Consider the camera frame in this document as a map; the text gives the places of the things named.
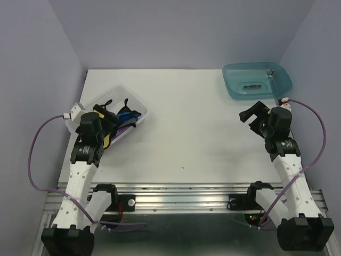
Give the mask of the purple and grey towel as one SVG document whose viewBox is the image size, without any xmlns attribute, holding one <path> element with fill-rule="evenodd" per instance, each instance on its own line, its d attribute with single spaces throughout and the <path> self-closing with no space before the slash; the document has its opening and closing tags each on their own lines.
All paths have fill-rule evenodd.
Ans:
<svg viewBox="0 0 341 256">
<path fill-rule="evenodd" d="M 114 137 L 112 137 L 110 139 L 111 142 L 114 142 L 114 141 L 117 141 L 119 140 L 120 138 L 122 138 L 123 136 L 126 135 L 126 133 L 128 133 L 131 129 L 133 129 L 134 127 L 133 126 L 125 126 L 125 127 L 122 127 L 120 128 L 116 135 Z"/>
</svg>

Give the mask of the blue and black towel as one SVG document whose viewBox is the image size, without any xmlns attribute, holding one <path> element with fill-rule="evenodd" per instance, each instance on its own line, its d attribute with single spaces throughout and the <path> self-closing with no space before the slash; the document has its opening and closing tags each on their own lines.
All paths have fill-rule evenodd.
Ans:
<svg viewBox="0 0 341 256">
<path fill-rule="evenodd" d="M 124 107 L 116 114 L 117 118 L 120 120 L 120 129 L 126 127 L 136 127 L 137 121 L 139 120 L 141 113 L 136 110 L 131 110 L 128 105 L 128 98 L 124 101 Z"/>
</svg>

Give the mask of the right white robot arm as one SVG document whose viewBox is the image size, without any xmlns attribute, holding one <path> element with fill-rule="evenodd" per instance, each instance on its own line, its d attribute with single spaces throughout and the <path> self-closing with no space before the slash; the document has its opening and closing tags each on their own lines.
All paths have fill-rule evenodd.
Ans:
<svg viewBox="0 0 341 256">
<path fill-rule="evenodd" d="M 265 211 L 252 225 L 262 229 L 270 219 L 284 251 L 319 252 L 332 235 L 334 223 L 322 215 L 305 179 L 301 151 L 290 136 L 293 116 L 289 101 L 281 99 L 274 108 L 258 101 L 239 114 L 243 123 L 252 115 L 256 117 L 249 127 L 264 139 L 265 149 L 283 186 L 281 193 L 276 194 L 269 183 L 256 181 L 250 184 L 242 202 L 247 209 L 260 207 Z"/>
</svg>

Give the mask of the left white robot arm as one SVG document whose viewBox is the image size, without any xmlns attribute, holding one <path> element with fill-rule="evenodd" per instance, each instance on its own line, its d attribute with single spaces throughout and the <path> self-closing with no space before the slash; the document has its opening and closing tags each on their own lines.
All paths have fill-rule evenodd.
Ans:
<svg viewBox="0 0 341 256">
<path fill-rule="evenodd" d="M 41 240 L 50 255 L 91 255 L 103 213 L 118 206 L 117 189 L 112 184 L 96 186 L 92 197 L 87 198 L 104 153 L 105 138 L 115 123 L 86 111 L 81 104 L 75 104 L 69 116 L 78 125 L 69 180 L 61 193 L 60 209 L 52 226 L 43 230 Z"/>
</svg>

